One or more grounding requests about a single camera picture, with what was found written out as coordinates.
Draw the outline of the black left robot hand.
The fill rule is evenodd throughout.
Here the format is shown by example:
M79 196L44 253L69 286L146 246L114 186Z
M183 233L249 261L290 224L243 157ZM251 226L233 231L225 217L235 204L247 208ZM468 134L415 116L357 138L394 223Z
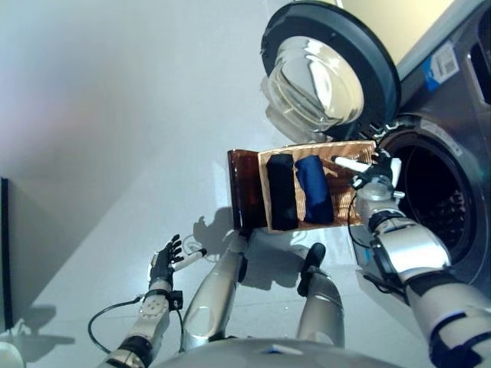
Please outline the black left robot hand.
M199 248L192 253L184 254L182 243L180 235L176 234L166 243L162 250L153 255L148 271L149 286L158 281L172 284L175 272L183 270L207 255L205 248Z

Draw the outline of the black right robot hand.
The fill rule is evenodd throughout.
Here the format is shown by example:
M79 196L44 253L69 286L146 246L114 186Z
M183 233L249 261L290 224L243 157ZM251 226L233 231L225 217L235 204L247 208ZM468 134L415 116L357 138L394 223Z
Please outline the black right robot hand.
M376 149L371 155L371 159L371 163L362 163L344 156L331 157L334 164L354 172L350 179L350 185L355 190L359 190L373 179L379 178L388 182L390 186L393 179L390 154L384 149Z

